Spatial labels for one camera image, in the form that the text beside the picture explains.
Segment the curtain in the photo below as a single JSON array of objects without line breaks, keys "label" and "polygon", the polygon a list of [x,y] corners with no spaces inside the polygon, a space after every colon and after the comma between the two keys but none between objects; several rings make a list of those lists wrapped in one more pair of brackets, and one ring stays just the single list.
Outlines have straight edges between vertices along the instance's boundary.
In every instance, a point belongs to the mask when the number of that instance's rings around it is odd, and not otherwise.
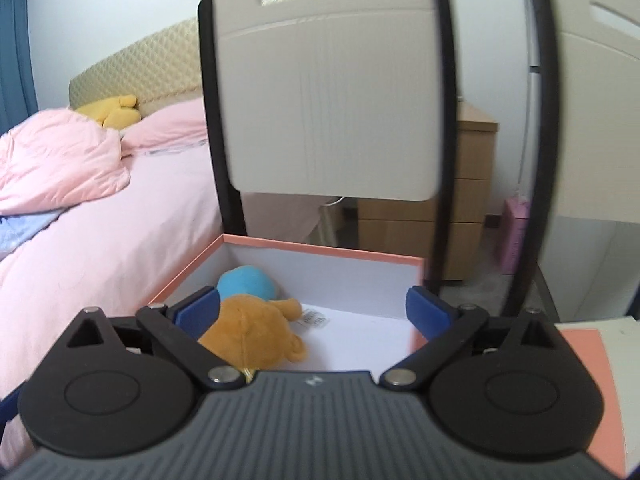
[{"label": "curtain", "polygon": [[0,136],[37,111],[27,0],[0,0]]}]

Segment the wooden nightstand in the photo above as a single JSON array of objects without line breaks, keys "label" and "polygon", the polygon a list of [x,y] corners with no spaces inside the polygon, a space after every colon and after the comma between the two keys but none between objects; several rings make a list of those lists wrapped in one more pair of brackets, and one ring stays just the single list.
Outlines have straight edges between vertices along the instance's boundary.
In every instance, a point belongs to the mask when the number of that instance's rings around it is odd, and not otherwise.
[{"label": "wooden nightstand", "polygon": [[[456,190],[444,270],[445,280],[464,280],[482,235],[494,170],[498,123],[468,103],[458,111]],[[358,236],[366,251],[426,256],[431,251],[437,198],[426,202],[358,199]]]}]

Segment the open pink box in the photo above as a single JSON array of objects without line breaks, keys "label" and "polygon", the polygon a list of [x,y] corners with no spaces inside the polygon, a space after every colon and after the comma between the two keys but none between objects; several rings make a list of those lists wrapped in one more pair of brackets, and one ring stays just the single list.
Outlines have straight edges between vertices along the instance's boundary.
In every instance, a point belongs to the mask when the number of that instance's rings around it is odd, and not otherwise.
[{"label": "open pink box", "polygon": [[242,265],[261,268],[282,298],[296,298],[328,319],[320,328],[292,323],[309,358],[282,369],[370,370],[378,380],[415,349],[404,305],[407,291],[422,281],[423,262],[412,256],[221,235],[153,301],[171,306]]}]

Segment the headboard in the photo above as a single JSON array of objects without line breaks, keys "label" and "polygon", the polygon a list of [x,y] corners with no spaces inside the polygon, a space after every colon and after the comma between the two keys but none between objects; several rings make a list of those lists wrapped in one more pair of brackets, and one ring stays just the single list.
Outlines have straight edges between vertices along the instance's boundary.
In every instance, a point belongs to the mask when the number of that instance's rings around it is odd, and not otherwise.
[{"label": "headboard", "polygon": [[69,104],[133,94],[143,117],[202,95],[198,20],[191,18],[99,61],[69,83]]}]

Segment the blue plush ball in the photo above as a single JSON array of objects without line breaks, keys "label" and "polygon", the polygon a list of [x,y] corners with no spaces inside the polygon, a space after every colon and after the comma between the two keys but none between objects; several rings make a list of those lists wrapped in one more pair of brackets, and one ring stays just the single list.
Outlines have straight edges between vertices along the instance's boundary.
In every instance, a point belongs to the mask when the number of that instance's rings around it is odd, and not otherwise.
[{"label": "blue plush ball", "polygon": [[234,294],[251,294],[264,301],[275,300],[278,294],[275,283],[258,267],[251,265],[228,270],[218,280],[216,287],[220,301]]}]

